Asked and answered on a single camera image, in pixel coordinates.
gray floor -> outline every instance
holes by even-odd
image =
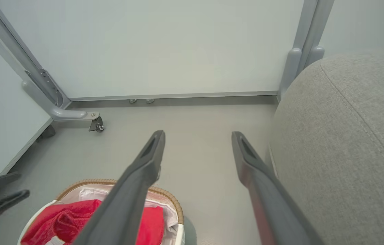
[[[0,245],[16,244],[30,217],[70,184],[120,177],[155,130],[166,133],[160,179],[185,215],[186,245],[260,244],[247,189],[239,182],[231,132],[243,132],[263,158],[275,112],[270,96],[78,102],[99,111],[102,133],[88,122],[55,122],[57,134],[34,143],[12,171],[23,177],[0,196],[30,189],[27,200],[0,216]]]

gray fabric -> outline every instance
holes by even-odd
[[[278,106],[270,148],[326,244],[384,245],[384,51],[304,70]]]

red cloth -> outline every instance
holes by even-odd
[[[136,245],[160,245],[163,234],[163,208],[144,208]]]
[[[21,244],[45,245],[57,236],[64,245],[71,245],[100,204],[100,200],[85,200],[48,206],[30,225]],[[163,234],[163,208],[144,208],[136,245],[160,245]]]

